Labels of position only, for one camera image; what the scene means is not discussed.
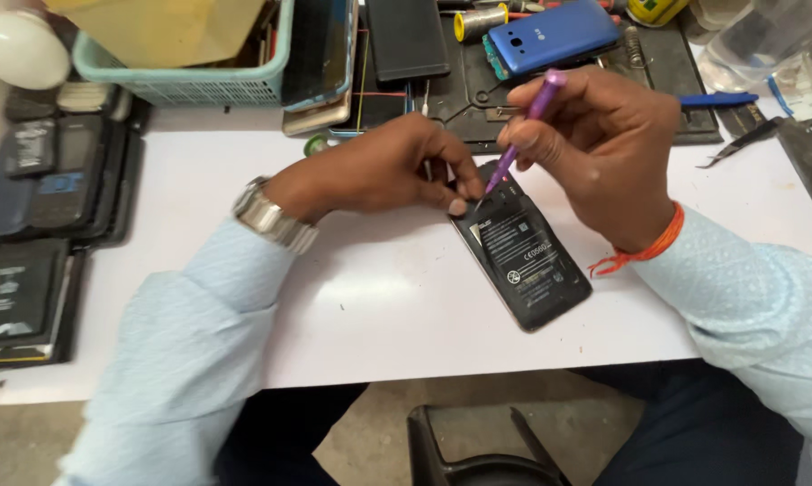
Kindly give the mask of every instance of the dark trousers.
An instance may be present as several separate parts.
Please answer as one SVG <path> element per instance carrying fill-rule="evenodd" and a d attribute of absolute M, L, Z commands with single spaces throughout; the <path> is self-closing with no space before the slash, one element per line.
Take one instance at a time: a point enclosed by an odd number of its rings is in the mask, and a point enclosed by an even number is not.
<path fill-rule="evenodd" d="M 595 486 L 790 486 L 802 437 L 702 360 L 573 370 L 646 401 Z M 262 391 L 217 459 L 222 486 L 337 486 L 312 452 L 366 385 Z"/>

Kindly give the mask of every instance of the tweezers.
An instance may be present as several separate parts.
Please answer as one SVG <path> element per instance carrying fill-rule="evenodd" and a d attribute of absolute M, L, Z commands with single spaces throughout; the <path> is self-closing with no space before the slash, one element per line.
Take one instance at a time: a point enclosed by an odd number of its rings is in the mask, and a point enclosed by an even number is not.
<path fill-rule="evenodd" d="M 754 128 L 754 130 L 749 131 L 745 135 L 735 139 L 727 147 L 724 147 L 722 151 L 718 152 L 718 155 L 712 158 L 712 162 L 707 165 L 698 165 L 697 168 L 708 169 L 714 166 L 714 164 L 734 155 L 736 152 L 746 148 L 748 145 L 753 144 L 754 142 L 771 138 L 773 135 L 775 135 L 775 132 L 778 131 L 779 126 L 783 121 L 784 119 L 782 117 L 769 119 L 763 125 Z"/>

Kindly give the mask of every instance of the shirt sleeve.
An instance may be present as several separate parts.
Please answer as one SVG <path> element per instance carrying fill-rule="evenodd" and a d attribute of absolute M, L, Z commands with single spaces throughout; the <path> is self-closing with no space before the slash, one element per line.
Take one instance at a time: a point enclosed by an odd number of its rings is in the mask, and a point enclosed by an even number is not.
<path fill-rule="evenodd" d="M 686 207 L 673 245 L 632 266 L 688 321 L 707 362 L 811 440 L 812 459 L 812 257 L 749 243 Z"/>
<path fill-rule="evenodd" d="M 56 485 L 213 484 L 294 255 L 235 220 L 183 271 L 153 274 L 127 306 L 117 352 Z"/>

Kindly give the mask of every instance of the floor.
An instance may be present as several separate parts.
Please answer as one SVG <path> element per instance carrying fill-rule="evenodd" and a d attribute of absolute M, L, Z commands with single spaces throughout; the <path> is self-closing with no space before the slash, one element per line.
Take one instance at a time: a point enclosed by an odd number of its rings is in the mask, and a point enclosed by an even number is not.
<path fill-rule="evenodd" d="M 316 457 L 342 486 L 411 485 L 406 417 L 430 414 L 448 461 L 498 452 L 529 458 L 509 406 L 531 428 L 573 486 L 591 484 L 626 441 L 642 403 L 566 371 L 374 383 L 335 425 Z M 0 485 L 48 485 L 72 446 L 82 403 L 0 406 Z"/>

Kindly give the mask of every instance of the hand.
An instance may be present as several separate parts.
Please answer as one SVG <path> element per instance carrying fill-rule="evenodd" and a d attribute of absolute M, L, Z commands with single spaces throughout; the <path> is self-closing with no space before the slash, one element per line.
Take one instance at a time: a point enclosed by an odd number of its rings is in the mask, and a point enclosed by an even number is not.
<path fill-rule="evenodd" d="M 538 163 L 550 172 L 586 226 L 625 252 L 647 249 L 675 210 L 667 161 L 679 102 L 596 67 L 567 74 L 543 121 L 513 117 L 498 142 L 518 147 L 520 171 Z M 527 108 L 542 80 L 511 91 L 509 103 Z"/>
<path fill-rule="evenodd" d="M 433 182 L 424 160 L 430 160 Z M 457 192 L 446 187 L 449 165 Z M 469 149 L 420 113 L 301 160 L 274 176 L 265 190 L 286 215 L 309 223 L 335 209 L 372 213 L 414 204 L 460 216 L 464 198 L 483 193 Z"/>

